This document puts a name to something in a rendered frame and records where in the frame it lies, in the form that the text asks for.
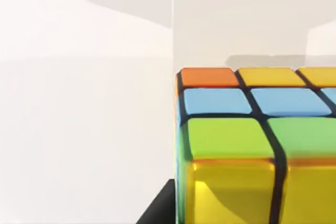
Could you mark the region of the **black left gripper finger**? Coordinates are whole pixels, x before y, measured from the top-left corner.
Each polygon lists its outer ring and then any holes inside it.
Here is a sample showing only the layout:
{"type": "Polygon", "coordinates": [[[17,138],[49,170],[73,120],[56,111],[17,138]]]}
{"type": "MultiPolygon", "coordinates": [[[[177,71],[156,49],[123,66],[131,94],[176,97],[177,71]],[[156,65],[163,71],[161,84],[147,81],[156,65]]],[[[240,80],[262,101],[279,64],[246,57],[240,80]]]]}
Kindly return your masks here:
{"type": "Polygon", "coordinates": [[[169,179],[136,224],[175,224],[175,181],[169,179]]]}

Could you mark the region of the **multicoloured puzzle cube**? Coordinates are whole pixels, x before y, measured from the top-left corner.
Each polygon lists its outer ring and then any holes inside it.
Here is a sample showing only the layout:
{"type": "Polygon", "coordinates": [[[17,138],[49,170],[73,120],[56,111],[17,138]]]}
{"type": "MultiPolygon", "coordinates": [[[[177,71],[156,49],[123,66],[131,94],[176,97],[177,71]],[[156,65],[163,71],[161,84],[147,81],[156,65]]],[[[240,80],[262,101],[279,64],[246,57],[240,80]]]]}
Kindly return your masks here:
{"type": "Polygon", "coordinates": [[[336,67],[182,68],[176,224],[336,224],[336,67]]]}

